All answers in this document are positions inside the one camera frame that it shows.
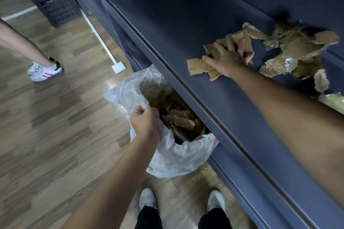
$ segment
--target plastic bag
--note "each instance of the plastic bag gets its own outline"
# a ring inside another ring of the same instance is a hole
[[[173,90],[161,73],[151,65],[125,78],[117,87],[105,93],[104,97],[115,105],[122,105],[127,110],[129,120],[137,105],[150,107],[147,98],[155,98],[162,89],[166,90],[166,94]],[[184,141],[178,145],[174,142],[173,132],[160,119],[157,125],[161,141],[147,172],[159,178],[181,176],[196,170],[209,158],[218,144],[215,136],[209,133],[197,137],[192,142]],[[131,127],[130,139],[133,140],[135,136],[135,131]]]

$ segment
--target sneaker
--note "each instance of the sneaker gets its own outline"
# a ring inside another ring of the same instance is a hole
[[[150,188],[145,188],[142,190],[139,203],[140,211],[142,208],[144,208],[144,206],[150,206],[154,209],[157,209],[157,201],[155,200],[154,193]]]
[[[208,212],[214,208],[221,208],[224,211],[226,208],[225,198],[218,190],[214,190],[213,192],[211,192],[208,199]]]
[[[40,66],[38,71],[30,76],[30,79],[34,82],[42,82],[63,73],[63,68],[58,62],[54,63],[54,70]]]
[[[55,62],[54,58],[48,57],[48,59],[52,62]],[[26,72],[28,73],[28,75],[33,75],[35,72],[38,71],[40,67],[41,66],[38,63],[33,62],[32,66]]]

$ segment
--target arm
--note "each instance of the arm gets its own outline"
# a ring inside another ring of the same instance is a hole
[[[344,207],[344,115],[247,67],[243,42],[236,52],[214,43],[221,59],[205,62],[232,78],[308,174]]]
[[[159,112],[137,106],[130,116],[136,137],[90,196],[63,225],[67,228],[119,228],[157,145]]]

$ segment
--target electrical outlet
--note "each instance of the electrical outlet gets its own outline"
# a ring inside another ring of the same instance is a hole
[[[118,73],[120,73],[126,69],[126,67],[124,66],[124,64],[122,62],[116,63],[111,67],[116,74],[118,74]]]

